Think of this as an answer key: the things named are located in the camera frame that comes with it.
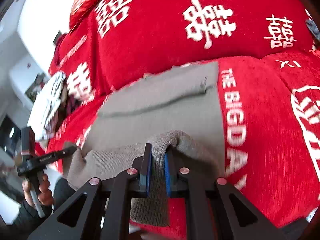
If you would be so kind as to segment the person's left hand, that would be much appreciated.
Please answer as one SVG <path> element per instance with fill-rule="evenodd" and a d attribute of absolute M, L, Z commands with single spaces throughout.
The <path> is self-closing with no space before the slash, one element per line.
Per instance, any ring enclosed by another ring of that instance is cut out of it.
<path fill-rule="evenodd" d="M 42 183 L 39 186 L 40 194 L 38 195 L 38 200 L 44 206 L 52 206 L 54 204 L 54 198 L 52 195 L 52 191 L 49 189 L 50 182 L 48 180 L 48 176 L 44 173 L 42 176 Z M 31 183 L 28 180 L 24 180 L 22 183 L 24 198 L 26 202 L 31 206 L 35 207 L 34 201 L 31 197 Z"/>

